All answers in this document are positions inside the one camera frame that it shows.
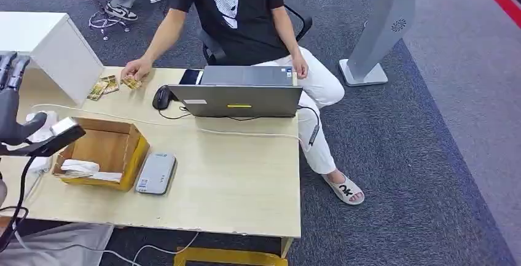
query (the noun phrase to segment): gray laptop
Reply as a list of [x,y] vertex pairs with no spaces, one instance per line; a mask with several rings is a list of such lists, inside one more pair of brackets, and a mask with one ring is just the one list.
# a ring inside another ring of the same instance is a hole
[[206,66],[201,85],[293,86],[291,66]]
[[169,85],[197,117],[294,117],[302,87]]

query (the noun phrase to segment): white cabinet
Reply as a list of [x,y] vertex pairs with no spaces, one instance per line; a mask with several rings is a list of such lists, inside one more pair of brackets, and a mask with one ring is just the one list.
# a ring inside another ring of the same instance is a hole
[[0,12],[0,54],[31,57],[27,71],[44,71],[76,104],[82,104],[103,64],[66,13]]

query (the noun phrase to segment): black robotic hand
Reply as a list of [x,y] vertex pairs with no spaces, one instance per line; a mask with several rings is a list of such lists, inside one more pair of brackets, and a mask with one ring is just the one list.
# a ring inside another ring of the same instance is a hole
[[16,121],[23,73],[29,64],[29,57],[17,57],[16,52],[9,52],[0,60],[0,143],[17,146],[30,143],[27,137],[38,131],[47,119],[47,114],[39,112],[30,122],[20,125]]

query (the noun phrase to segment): black mouse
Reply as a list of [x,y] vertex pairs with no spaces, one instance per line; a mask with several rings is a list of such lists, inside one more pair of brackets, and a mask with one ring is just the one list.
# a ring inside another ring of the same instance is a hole
[[168,85],[161,86],[154,95],[154,100],[152,101],[152,106],[162,111],[163,109],[167,109],[170,105],[170,101],[174,100],[175,96],[172,91],[168,88]]

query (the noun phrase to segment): black cable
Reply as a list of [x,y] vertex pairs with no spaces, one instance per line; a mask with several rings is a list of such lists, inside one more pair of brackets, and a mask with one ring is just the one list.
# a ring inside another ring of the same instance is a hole
[[183,117],[187,117],[189,115],[192,115],[192,114],[188,113],[188,114],[180,115],[179,117],[167,117],[166,115],[162,114],[161,111],[158,111],[158,112],[159,112],[160,116],[164,117],[165,119],[169,119],[169,120],[177,120],[177,119],[181,119]]
[[[16,209],[16,206],[6,206],[5,208],[1,208],[0,212],[1,211],[7,211],[8,209]],[[23,221],[27,218],[27,215],[29,215],[29,209],[28,208],[26,208],[24,206],[21,206],[20,209],[24,210],[25,213],[23,214],[22,217],[20,217],[20,220],[16,221],[16,230],[13,230],[11,235],[15,234],[15,232],[18,230],[18,226],[21,225],[23,223]]]
[[316,125],[315,125],[315,128],[313,129],[313,133],[311,133],[311,137],[310,137],[310,140],[309,140],[309,145],[310,146],[313,146],[313,143],[315,142],[315,139],[316,139],[316,135],[318,134],[318,131],[320,130],[320,118],[318,117],[318,114],[316,113],[316,111],[313,109],[313,108],[310,108],[308,106],[300,106],[297,108],[297,109],[311,109],[313,111],[313,113],[315,114],[315,117],[316,117]]
[[27,177],[27,171],[29,170],[29,166],[31,166],[35,158],[36,157],[31,157],[29,159],[29,161],[25,164],[25,167],[23,168],[22,175],[20,176],[20,197],[18,198],[18,203],[15,207],[15,212],[11,217],[11,220],[9,221],[6,230],[0,236],[0,252],[3,252],[6,249],[7,245],[9,244],[9,241],[14,235],[13,223],[17,219],[20,209],[22,208],[23,196],[25,194],[25,178]]
[[247,119],[238,119],[236,117],[216,117],[216,118],[226,118],[226,119],[232,119],[232,120],[236,120],[238,122],[244,122],[244,121],[247,121],[247,120],[256,120],[256,119],[264,119],[264,118],[272,118],[272,119],[284,119],[284,118],[287,118],[287,119],[290,119],[292,117],[295,117],[294,115],[260,115],[258,117],[248,117]]

